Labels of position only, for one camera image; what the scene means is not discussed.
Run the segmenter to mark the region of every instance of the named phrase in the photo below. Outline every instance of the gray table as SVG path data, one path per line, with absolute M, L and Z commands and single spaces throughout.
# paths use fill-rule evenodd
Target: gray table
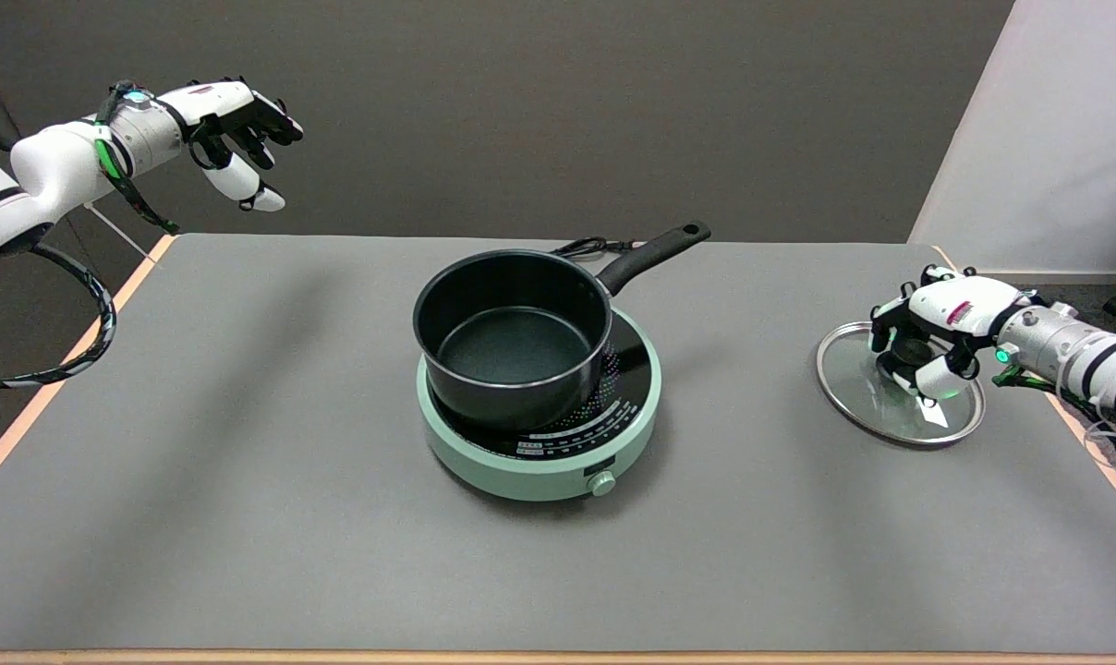
M 933 249 L 709 243 L 637 279 L 652 445 L 529 505 L 444 473 L 414 397 L 420 287 L 508 244 L 177 240 L 0 469 L 0 649 L 1116 652 L 1116 492 L 1042 395 L 913 452 L 812 379 Z

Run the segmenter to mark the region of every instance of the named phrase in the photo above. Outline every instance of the black saucepan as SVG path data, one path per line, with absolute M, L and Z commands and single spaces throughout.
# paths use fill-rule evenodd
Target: black saucepan
M 558 421 L 599 383 L 612 331 L 609 298 L 710 235 L 701 222 L 673 228 L 596 277 L 536 249 L 497 249 L 449 266 L 414 308 L 436 399 L 491 430 L 537 430 Z

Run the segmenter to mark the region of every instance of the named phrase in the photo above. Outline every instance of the black pan handle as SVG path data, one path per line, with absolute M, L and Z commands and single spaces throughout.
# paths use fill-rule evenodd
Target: black pan handle
M 671 228 L 647 243 L 638 245 L 633 251 L 609 262 L 596 278 L 604 285 L 604 289 L 616 296 L 631 281 L 631 278 L 671 260 L 689 248 L 693 248 L 694 244 L 701 243 L 702 240 L 709 239 L 710 235 L 710 228 L 702 222 L 690 222 L 679 228 Z

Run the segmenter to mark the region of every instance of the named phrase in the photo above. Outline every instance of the glass lid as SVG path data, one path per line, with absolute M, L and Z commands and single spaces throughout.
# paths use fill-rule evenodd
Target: glass lid
M 984 415 L 984 393 L 975 378 L 950 399 L 924 401 L 885 378 L 869 347 L 870 325 L 841 325 L 820 340 L 817 378 L 825 396 L 863 428 L 916 447 L 943 447 L 977 430 Z M 943 354 L 937 340 L 931 348 Z

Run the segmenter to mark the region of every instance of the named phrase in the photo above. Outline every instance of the white panel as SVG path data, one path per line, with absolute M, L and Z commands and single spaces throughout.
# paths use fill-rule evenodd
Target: white panel
M 990 272 L 1116 272 L 1116 0 L 1018 0 L 910 240 Z

